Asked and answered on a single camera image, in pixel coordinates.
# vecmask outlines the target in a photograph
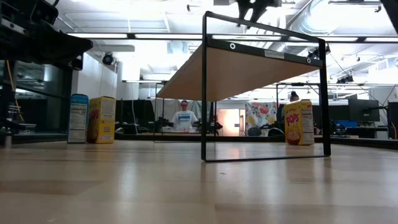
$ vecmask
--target metal frame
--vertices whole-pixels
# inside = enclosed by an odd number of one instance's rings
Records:
[[[267,159],[297,159],[297,158],[313,158],[313,157],[328,157],[331,155],[330,149],[330,130],[329,125],[322,125],[322,134],[323,134],[323,155],[308,155],[308,156],[282,156],[282,157],[258,157],[258,158],[242,158],[242,159],[207,159],[206,158],[206,134],[207,134],[207,47],[220,47],[219,40],[212,40],[211,36],[207,34],[207,18],[219,19],[222,21],[232,22],[236,24],[242,24],[246,26],[256,27],[258,29],[264,29],[273,31],[276,33],[280,33],[282,35],[286,35],[287,37],[297,37],[299,39],[306,40],[308,42],[318,43],[320,49],[320,105],[322,111],[322,124],[329,123],[329,111],[328,111],[328,93],[327,93],[327,74],[326,74],[326,43],[325,40],[319,39],[316,37],[312,37],[305,34],[300,34],[297,32],[293,32],[290,30],[285,30],[277,27],[272,27],[264,24],[258,24],[255,22],[249,22],[244,20],[235,19],[228,16],[222,16],[215,14],[213,12],[205,12],[203,15],[203,24],[202,24],[202,84],[201,84],[201,114],[202,114],[202,127],[201,127],[201,159],[205,162],[235,162],[235,161],[253,161],[253,160],[267,160]],[[255,52],[248,52],[247,54],[258,55]],[[302,63],[303,61],[307,61],[306,57],[289,57],[290,61],[294,61],[297,63]]]

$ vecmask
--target pops cereal box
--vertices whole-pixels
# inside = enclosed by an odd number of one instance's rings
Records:
[[[310,100],[298,100],[285,105],[285,138],[288,144],[314,144]]]
[[[87,141],[113,143],[116,100],[102,96],[90,100]]]

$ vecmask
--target white wall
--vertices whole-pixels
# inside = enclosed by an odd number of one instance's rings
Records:
[[[162,87],[163,87],[163,85],[158,84],[157,85],[157,92],[159,92],[162,89]],[[146,99],[148,99],[148,97],[155,97],[156,96],[155,91],[156,91],[155,83],[141,84],[141,86],[139,87],[138,98],[140,100],[146,100]]]
[[[80,93],[90,99],[100,96],[115,98],[118,76],[92,56],[84,54],[83,70],[72,76],[72,94]]]
[[[133,60],[124,60],[118,62],[118,89],[116,92],[117,100],[137,100],[139,84],[124,83],[123,80],[139,80],[140,68],[138,64],[134,64]]]

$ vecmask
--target security camera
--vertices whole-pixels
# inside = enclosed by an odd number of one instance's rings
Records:
[[[114,60],[112,54],[112,52],[105,53],[105,56],[102,58],[102,63],[104,63],[104,65],[112,65]]]

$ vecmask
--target fluorescent light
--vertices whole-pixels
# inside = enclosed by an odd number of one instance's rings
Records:
[[[74,37],[87,39],[126,39],[127,34],[91,34],[91,33],[70,33]]]
[[[305,46],[305,47],[318,47],[319,44],[318,43],[311,43],[311,42],[286,42],[285,43],[286,46]]]
[[[357,37],[318,37],[320,39],[325,40],[326,42],[346,42],[346,41],[352,41],[355,42],[358,40]]]
[[[398,37],[368,37],[365,42],[398,42]]]
[[[345,96],[336,97],[335,99],[344,99],[344,98],[346,98],[346,97],[353,96],[353,95],[357,95],[357,94],[358,94],[358,93],[351,93],[351,94],[348,94],[348,95],[345,95]]]
[[[162,83],[160,80],[123,80],[127,83]]]
[[[280,40],[279,36],[262,36],[262,35],[213,35],[216,40]]]
[[[300,39],[300,38],[298,38],[298,37],[289,37],[289,40],[308,42],[307,40]]]
[[[200,34],[136,34],[137,39],[201,39]]]

